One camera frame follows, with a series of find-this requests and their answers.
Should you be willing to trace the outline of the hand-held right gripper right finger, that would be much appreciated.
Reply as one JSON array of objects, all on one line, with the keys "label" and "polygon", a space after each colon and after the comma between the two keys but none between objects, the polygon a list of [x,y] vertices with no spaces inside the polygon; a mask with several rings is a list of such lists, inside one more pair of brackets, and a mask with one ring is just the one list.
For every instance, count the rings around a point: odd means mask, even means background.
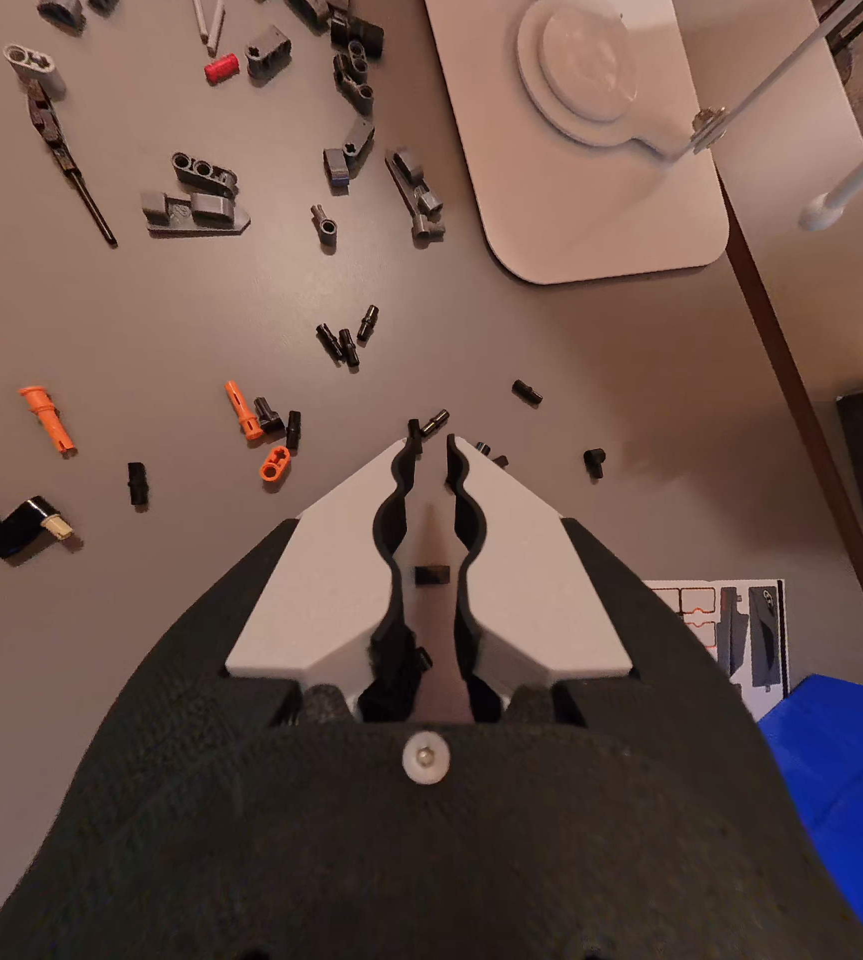
[{"label": "hand-held right gripper right finger", "polygon": [[632,660],[564,517],[458,436],[447,437],[458,571],[454,646],[473,712],[517,690],[625,677]]}]

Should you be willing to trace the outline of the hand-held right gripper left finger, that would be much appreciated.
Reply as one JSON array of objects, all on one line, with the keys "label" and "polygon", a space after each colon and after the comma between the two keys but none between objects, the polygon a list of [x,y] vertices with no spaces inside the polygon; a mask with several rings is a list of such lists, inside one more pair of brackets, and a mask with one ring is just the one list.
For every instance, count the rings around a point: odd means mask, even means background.
[{"label": "hand-held right gripper left finger", "polygon": [[399,439],[297,518],[225,661],[236,678],[338,688],[362,714],[410,714],[421,653],[394,553],[417,437]]}]

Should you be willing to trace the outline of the orange lego axle pin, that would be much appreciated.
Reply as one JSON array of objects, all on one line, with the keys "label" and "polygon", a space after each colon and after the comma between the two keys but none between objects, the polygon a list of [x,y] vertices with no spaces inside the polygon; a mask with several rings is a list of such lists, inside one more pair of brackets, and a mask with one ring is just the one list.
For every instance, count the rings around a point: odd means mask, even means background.
[{"label": "orange lego axle pin", "polygon": [[263,438],[265,436],[265,431],[261,426],[258,416],[244,399],[236,381],[226,381],[224,384],[224,389],[228,400],[233,407],[237,423],[246,440],[248,442],[255,442]]},{"label": "orange lego axle pin", "polygon": [[37,418],[40,426],[59,454],[65,456],[78,450],[77,445],[72,440],[61,420],[51,395],[45,387],[27,386],[18,389],[17,393],[25,400],[30,412]]}]

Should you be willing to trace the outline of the black lego gear rack assembly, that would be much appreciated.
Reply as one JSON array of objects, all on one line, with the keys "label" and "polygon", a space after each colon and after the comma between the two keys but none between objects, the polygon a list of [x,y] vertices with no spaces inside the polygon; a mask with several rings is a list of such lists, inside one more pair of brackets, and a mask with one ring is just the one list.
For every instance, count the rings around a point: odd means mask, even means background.
[{"label": "black lego gear rack assembly", "polygon": [[0,518],[0,559],[16,556],[45,533],[55,541],[65,542],[75,531],[45,498],[33,496],[22,501],[5,518]]}]

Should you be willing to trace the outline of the lego sticker sheet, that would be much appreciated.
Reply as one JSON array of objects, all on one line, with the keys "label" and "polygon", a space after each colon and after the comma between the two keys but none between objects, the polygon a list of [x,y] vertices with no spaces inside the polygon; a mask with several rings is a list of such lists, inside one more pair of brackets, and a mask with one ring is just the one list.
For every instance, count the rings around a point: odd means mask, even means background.
[{"label": "lego sticker sheet", "polygon": [[782,579],[648,581],[716,661],[754,721],[789,694]]}]

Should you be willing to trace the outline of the scattered small black lego pieces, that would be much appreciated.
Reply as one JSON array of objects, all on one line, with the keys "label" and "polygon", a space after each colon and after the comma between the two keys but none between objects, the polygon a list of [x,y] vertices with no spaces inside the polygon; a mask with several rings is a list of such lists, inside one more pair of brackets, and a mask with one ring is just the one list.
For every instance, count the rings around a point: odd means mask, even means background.
[{"label": "scattered small black lego pieces", "polygon": [[[357,341],[364,344],[370,337],[379,315],[379,308],[372,304],[369,305],[357,332]],[[329,330],[325,323],[320,323],[316,332],[325,343],[329,355],[334,358],[345,358],[350,368],[356,368],[359,364],[356,349],[353,347],[351,333],[347,328],[339,331],[336,337]],[[255,399],[257,418],[267,435],[268,430],[272,433],[282,428],[281,417],[271,410],[267,400],[264,397]],[[427,424],[421,425],[417,420],[409,423],[408,430],[410,434],[419,437],[420,440],[428,438],[438,426],[442,426],[449,417],[449,412],[442,410],[433,417]],[[291,411],[288,415],[288,423],[285,430],[284,446],[290,450],[291,457],[298,450],[301,436],[301,414],[299,411]],[[606,461],[606,451],[601,448],[590,449],[584,452],[583,460],[586,468],[594,479],[602,479],[604,476],[603,463]],[[149,505],[149,482],[146,467],[141,462],[128,462],[128,489],[131,504],[135,507],[147,507]],[[415,566],[413,569],[414,582],[417,586],[442,586],[450,582],[449,565],[433,564],[424,566]]]}]

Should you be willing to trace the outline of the dark grey lego panel piece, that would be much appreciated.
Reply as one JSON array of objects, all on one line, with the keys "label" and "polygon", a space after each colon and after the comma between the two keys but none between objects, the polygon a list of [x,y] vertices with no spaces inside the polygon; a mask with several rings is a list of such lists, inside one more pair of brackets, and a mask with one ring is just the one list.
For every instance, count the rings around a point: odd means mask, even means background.
[{"label": "dark grey lego panel piece", "polygon": [[148,233],[154,236],[240,235],[251,223],[246,210],[219,195],[141,191],[139,199]]}]

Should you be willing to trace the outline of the grey lego connector assembly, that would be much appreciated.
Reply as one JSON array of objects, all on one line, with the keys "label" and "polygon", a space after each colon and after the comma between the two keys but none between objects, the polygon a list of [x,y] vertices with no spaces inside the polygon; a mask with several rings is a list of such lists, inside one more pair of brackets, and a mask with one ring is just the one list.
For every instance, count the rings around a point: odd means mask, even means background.
[{"label": "grey lego connector assembly", "polygon": [[387,149],[385,164],[409,211],[413,240],[424,244],[442,239],[446,233],[444,203],[428,185],[411,148]]}]

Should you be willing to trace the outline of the dark grey three-hole lego beam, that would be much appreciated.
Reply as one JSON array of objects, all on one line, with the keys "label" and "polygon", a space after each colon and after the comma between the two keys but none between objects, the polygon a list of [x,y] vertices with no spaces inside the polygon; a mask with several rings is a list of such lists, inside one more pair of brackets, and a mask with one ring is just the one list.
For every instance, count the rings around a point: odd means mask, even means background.
[{"label": "dark grey three-hole lego beam", "polygon": [[171,164],[177,180],[193,192],[209,193],[234,200],[238,194],[238,177],[226,168],[183,151],[172,154]]}]

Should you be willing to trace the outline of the black lego lever with axle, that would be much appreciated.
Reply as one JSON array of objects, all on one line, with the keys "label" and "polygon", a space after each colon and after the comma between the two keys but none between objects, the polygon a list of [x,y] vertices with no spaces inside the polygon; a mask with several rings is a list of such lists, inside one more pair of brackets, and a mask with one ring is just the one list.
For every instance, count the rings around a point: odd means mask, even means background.
[{"label": "black lego lever with axle", "polygon": [[112,249],[115,249],[118,246],[118,241],[102,215],[102,211],[90,194],[84,176],[65,139],[51,98],[42,88],[41,83],[36,79],[27,80],[24,85],[28,113],[33,126],[51,151],[61,172],[74,187],[86,209],[89,211],[89,215],[98,227],[105,242]]}]

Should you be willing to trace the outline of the scattered grey lego pieces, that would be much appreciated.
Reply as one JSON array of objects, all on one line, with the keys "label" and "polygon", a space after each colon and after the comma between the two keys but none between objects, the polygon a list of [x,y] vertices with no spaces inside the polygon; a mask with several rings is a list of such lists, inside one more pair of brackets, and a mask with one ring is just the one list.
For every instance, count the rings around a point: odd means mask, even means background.
[{"label": "scattered grey lego pieces", "polygon": [[[206,16],[202,2],[195,1],[192,6],[199,37],[209,55],[209,64],[219,58],[225,2],[215,2],[210,17]],[[374,92],[368,71],[370,63],[380,59],[384,53],[385,31],[380,25],[355,15],[350,2],[292,2],[291,6],[318,33],[329,33],[331,44],[338,50],[333,59],[336,85],[356,111],[352,130],[341,145],[326,149],[323,153],[329,186],[343,189],[349,186],[351,171],[359,164],[374,135],[371,120]],[[281,29],[274,24],[268,26],[246,47],[245,65],[249,77],[258,83],[271,79],[291,61],[292,47],[292,41]],[[20,79],[25,96],[26,81],[38,81],[57,115],[54,99],[62,98],[66,88],[55,60],[16,43],[6,45],[3,54]]]}]

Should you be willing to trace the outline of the blue plastic box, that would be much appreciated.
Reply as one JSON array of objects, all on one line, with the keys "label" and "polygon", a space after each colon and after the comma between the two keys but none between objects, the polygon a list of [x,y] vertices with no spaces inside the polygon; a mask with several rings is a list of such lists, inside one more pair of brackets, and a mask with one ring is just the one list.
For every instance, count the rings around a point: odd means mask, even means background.
[{"label": "blue plastic box", "polygon": [[759,727],[820,859],[863,923],[863,685],[810,676]]}]

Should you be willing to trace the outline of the white desk stand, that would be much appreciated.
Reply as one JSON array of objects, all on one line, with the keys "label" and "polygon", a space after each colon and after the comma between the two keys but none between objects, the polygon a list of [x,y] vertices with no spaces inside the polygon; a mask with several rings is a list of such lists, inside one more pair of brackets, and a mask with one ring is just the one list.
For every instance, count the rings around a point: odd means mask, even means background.
[{"label": "white desk stand", "polygon": [[811,2],[613,2],[638,66],[614,124],[570,119],[540,66],[565,2],[426,2],[486,240],[535,284],[702,267],[726,247],[723,192],[767,284],[863,281],[863,187],[842,219],[799,227],[802,208],[863,161],[863,140],[823,40],[710,149],[672,160],[701,107],[736,107],[818,26]]}]

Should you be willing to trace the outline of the white rounded tube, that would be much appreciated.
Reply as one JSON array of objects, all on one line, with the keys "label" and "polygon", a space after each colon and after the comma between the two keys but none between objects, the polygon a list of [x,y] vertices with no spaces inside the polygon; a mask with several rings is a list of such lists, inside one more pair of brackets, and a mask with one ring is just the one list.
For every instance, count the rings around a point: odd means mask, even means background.
[{"label": "white rounded tube", "polygon": [[863,161],[858,163],[830,192],[812,198],[803,206],[798,226],[806,232],[824,231],[838,222],[847,205],[863,190]]}]

